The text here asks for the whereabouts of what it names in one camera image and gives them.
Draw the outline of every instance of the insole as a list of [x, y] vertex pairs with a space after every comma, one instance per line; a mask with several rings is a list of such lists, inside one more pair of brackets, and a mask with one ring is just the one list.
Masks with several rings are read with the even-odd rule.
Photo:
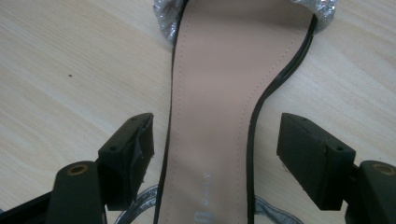
[[177, 37], [158, 223], [248, 223], [251, 115], [311, 19], [289, 0], [190, 0]]

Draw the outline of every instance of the light wood surface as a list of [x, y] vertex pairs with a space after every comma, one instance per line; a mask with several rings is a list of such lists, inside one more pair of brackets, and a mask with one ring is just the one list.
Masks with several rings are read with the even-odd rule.
[[[0, 208], [51, 190], [58, 170], [97, 158], [133, 115], [152, 112], [158, 183], [172, 48], [151, 0], [0, 1]], [[280, 115], [307, 117], [357, 150], [356, 163], [396, 164], [396, 2], [344, 0], [303, 64], [264, 104], [256, 131], [256, 194], [305, 223], [320, 212], [276, 156]], [[109, 213], [109, 223], [117, 213]], [[136, 223], [152, 223], [153, 209]], [[258, 217], [257, 223], [266, 223]]]

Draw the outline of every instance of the black machine part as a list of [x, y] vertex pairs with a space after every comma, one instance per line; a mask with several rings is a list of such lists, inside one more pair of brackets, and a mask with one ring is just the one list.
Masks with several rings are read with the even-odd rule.
[[61, 169], [52, 192], [0, 214], [1, 224], [106, 223], [108, 210], [135, 200], [154, 154], [152, 114], [125, 121], [99, 150], [97, 161]]
[[283, 114], [276, 154], [320, 210], [348, 203], [346, 223], [396, 223], [396, 168], [354, 165], [356, 151], [309, 119]]

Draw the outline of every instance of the shoe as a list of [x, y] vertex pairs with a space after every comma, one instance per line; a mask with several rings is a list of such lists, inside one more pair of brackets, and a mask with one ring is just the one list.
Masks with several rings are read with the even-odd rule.
[[174, 2], [183, 13], [177, 14], [177, 25], [168, 22], [174, 32], [165, 32], [176, 47], [154, 223], [254, 222], [259, 204], [253, 146], [259, 112], [300, 65], [314, 32], [330, 23], [332, 14], [318, 13], [323, 7], [317, 6], [325, 4], [333, 13], [335, 4], [292, 2]]

